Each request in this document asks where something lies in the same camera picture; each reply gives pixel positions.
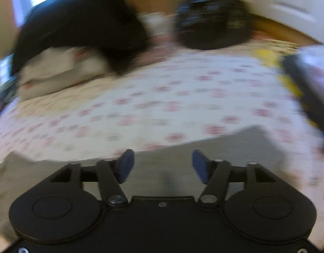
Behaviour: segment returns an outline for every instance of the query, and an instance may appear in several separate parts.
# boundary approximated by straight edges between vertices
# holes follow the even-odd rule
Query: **black garment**
[[[49,47],[91,46],[121,73],[147,46],[147,34],[124,0],[46,0],[31,11],[12,61],[12,75]]]

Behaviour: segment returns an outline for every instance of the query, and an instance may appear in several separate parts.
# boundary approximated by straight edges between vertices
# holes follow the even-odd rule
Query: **gray fabric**
[[[280,177],[283,153],[267,139],[265,132],[252,127],[230,136],[168,147],[156,151],[138,152],[135,166],[122,189],[128,198],[136,196],[195,196],[204,189],[192,168],[191,155],[201,150],[211,160],[225,159],[236,166],[249,161],[262,164]],[[82,161],[82,166],[94,165],[99,159]],[[12,202],[37,183],[63,167],[67,162],[49,160],[32,162],[11,153],[0,165],[0,234],[13,241],[16,235],[8,221]],[[99,198],[97,184],[85,183],[85,190]],[[240,190],[230,185],[229,194]]]

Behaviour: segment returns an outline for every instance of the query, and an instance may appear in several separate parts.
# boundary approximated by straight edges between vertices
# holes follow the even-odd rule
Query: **mattress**
[[[33,160],[113,158],[260,125],[286,153],[283,170],[316,204],[311,241],[324,246],[323,138],[299,103],[262,66],[264,41],[215,51],[180,49],[168,61],[116,79],[16,99],[0,117],[0,163],[13,150]]]

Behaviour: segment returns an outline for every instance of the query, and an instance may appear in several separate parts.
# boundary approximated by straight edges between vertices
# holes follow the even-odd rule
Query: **black plastic bag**
[[[241,0],[186,0],[175,25],[178,41],[199,50],[241,44],[253,32],[252,14]]]

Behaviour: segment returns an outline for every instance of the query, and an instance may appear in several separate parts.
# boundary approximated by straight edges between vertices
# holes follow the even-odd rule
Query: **wall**
[[[12,0],[0,0],[0,57],[11,50],[16,32]]]

